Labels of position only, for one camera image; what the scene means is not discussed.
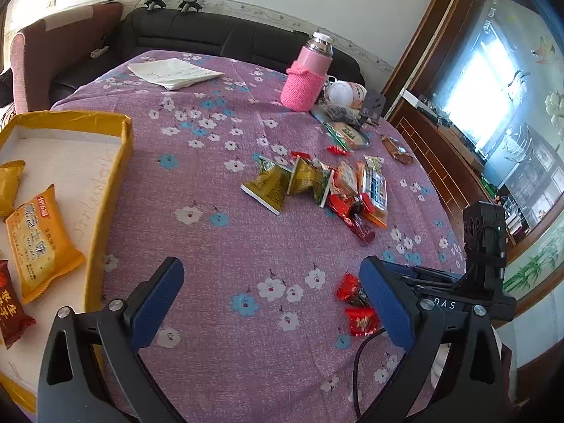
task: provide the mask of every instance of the purple floral tablecloth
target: purple floral tablecloth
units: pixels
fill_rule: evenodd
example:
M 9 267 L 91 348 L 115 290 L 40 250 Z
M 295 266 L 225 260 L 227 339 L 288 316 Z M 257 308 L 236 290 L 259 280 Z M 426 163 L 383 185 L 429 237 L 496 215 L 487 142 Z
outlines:
M 276 216 L 246 195 L 259 155 L 289 164 L 290 151 L 339 157 L 311 115 L 280 104 L 285 75 L 213 56 L 150 51 L 131 62 L 177 57 L 224 72 L 178 92 L 140 80 L 127 64 L 60 101 L 54 110 L 103 110 L 133 119 L 135 144 L 111 232 L 104 293 L 125 298 L 167 256 L 184 286 L 142 358 L 187 421 L 354 421 L 353 358 L 335 290 L 346 271 L 377 256 L 462 272 L 464 256 L 425 171 L 388 155 L 369 129 L 366 154 L 384 158 L 388 228 L 368 247 L 311 195 L 287 197 Z M 364 152 L 349 156 L 352 164 Z M 365 408 L 403 354 L 386 336 L 364 350 Z M 426 385 L 414 410 L 427 404 Z

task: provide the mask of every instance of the black cable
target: black cable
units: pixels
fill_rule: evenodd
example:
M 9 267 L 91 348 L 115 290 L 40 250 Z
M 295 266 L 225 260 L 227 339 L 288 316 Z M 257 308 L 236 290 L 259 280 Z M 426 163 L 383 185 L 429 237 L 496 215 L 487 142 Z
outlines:
M 352 403 L 354 404 L 354 411 L 356 413 L 356 418 L 360 418 L 362 416 L 362 414 L 360 413 L 360 405 L 358 403 L 358 363 L 360 361 L 360 354 L 362 353 L 362 350 L 364 350 L 364 347 L 367 346 L 368 342 L 370 342 L 372 339 L 378 337 L 380 334 L 386 332 L 386 328 L 385 327 L 381 327 L 379 330 L 377 330 L 376 332 L 374 332 L 373 334 L 370 334 L 366 339 L 364 339 L 364 341 L 360 344 L 360 347 L 358 347 L 358 350 L 356 350 L 356 355 L 354 357 L 354 365 L 352 366 L 352 382 L 353 382 L 353 386 L 352 386 L 352 393 L 353 393 L 353 398 L 352 398 Z

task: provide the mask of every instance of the white flower print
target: white flower print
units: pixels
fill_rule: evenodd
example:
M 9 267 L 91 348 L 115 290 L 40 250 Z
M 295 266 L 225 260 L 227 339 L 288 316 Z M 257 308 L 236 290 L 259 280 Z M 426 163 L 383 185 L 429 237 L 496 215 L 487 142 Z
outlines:
M 235 151 L 238 148 L 237 143 L 234 141 L 226 141 L 224 146 L 229 151 Z
M 172 111 L 172 110 L 176 109 L 176 106 L 174 104 L 174 100 L 170 97 L 163 98 L 163 101 L 161 101 L 161 105 L 167 111 Z
M 374 372 L 374 374 L 372 374 L 372 376 L 374 377 L 374 381 L 376 383 L 382 384 L 386 382 L 390 374 L 388 373 L 387 369 L 384 368 L 384 369 L 378 369 L 376 372 Z
M 241 170 L 245 169 L 245 164 L 241 161 L 234 161 L 231 159 L 230 161 L 224 162 L 225 168 L 233 173 L 240 172 Z
M 217 124 L 213 122 L 211 119 L 201 119 L 198 121 L 198 124 L 204 128 L 216 128 Z
M 304 295 L 304 290 L 300 285 L 292 285 L 286 290 L 286 299 L 288 302 L 299 302 Z
M 199 110 L 190 110 L 188 111 L 188 116 L 190 119 L 198 119 L 202 115 L 202 112 Z
M 329 393 L 329 391 L 333 391 L 335 389 L 338 383 L 339 383 L 339 377 L 334 375 L 333 377 L 330 377 L 327 380 L 323 380 L 323 382 L 319 384 L 319 389 L 321 391 L 325 391 L 326 393 Z
M 191 148 L 204 148 L 204 143 L 199 140 L 190 140 L 188 142 L 188 146 L 190 146 Z
M 305 281 L 311 289 L 321 289 L 325 284 L 325 272 L 315 267 L 313 270 L 309 271 Z
M 396 370 L 396 367 L 398 366 L 398 356 L 397 355 L 391 355 L 388 358 L 386 366 L 387 366 L 388 369 L 390 369 L 391 372 Z
M 362 391 L 357 390 L 357 396 L 358 396 L 358 402 L 362 402 Z M 353 402 L 354 401 L 354 396 L 353 396 L 353 391 L 351 390 L 351 392 L 349 393 L 349 396 L 347 397 L 347 399 L 349 400 L 349 402 Z
M 172 327 L 163 327 L 157 333 L 157 345 L 165 348 L 173 348 L 178 345 L 180 334 Z
M 399 242 L 401 240 L 401 232 L 399 229 L 394 228 L 390 232 L 390 237 L 394 242 Z
M 202 214 L 204 213 L 196 207 L 184 207 L 174 211 L 174 215 L 177 219 L 184 224 L 197 223 L 202 217 Z
M 278 123 L 272 119 L 265 119 L 262 123 L 270 128 L 275 128 L 278 125 Z
M 261 281 L 257 284 L 257 290 L 260 297 L 264 297 L 267 301 L 272 302 L 284 295 L 286 285 L 278 278 L 273 280 L 268 277 L 265 281 Z
M 174 111 L 174 117 L 177 118 L 177 121 L 185 121 L 188 119 L 188 113 L 182 110 Z
M 300 320 L 298 320 L 298 315 L 296 313 L 285 312 L 280 315 L 278 326 L 280 326 L 282 330 L 295 330 L 299 325 Z
M 270 149 L 273 150 L 278 155 L 286 155 L 288 153 L 288 150 L 284 148 L 282 145 L 272 145 Z
M 180 133 L 180 130 L 176 127 L 165 127 L 161 129 L 161 132 L 168 136 L 173 136 Z
M 104 256 L 104 272 L 112 272 L 113 270 L 117 269 L 118 264 L 119 259 L 113 254 L 106 254 L 106 256 Z

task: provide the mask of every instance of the silver bolt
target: silver bolt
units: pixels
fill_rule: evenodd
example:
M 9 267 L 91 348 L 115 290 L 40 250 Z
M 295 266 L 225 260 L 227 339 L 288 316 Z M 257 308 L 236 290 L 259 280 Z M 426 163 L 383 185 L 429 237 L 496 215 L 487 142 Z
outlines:
M 112 312 L 117 312 L 118 310 L 121 310 L 122 307 L 123 307 L 123 301 L 121 301 L 120 299 L 114 299 L 112 302 L 109 303 L 108 306 L 108 308 Z
M 474 306 L 474 313 L 478 316 L 484 316 L 484 315 L 486 315 L 486 309 L 484 307 L 482 307 L 481 305 L 475 305 Z
M 69 307 L 63 307 L 60 308 L 59 311 L 57 312 L 57 316 L 59 318 L 65 318 L 66 316 L 69 315 L 69 313 L 71 313 L 71 310 Z
M 419 304 L 423 310 L 432 310 L 435 308 L 435 303 L 431 299 L 421 299 Z

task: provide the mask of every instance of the white paper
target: white paper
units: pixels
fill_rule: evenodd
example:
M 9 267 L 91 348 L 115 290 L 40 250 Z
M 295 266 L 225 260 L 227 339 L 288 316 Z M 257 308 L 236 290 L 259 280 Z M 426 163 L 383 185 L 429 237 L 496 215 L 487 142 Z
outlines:
M 188 87 L 223 74 L 176 58 L 156 60 L 154 62 L 130 63 L 128 68 L 141 79 L 158 86 L 163 86 L 169 91 Z

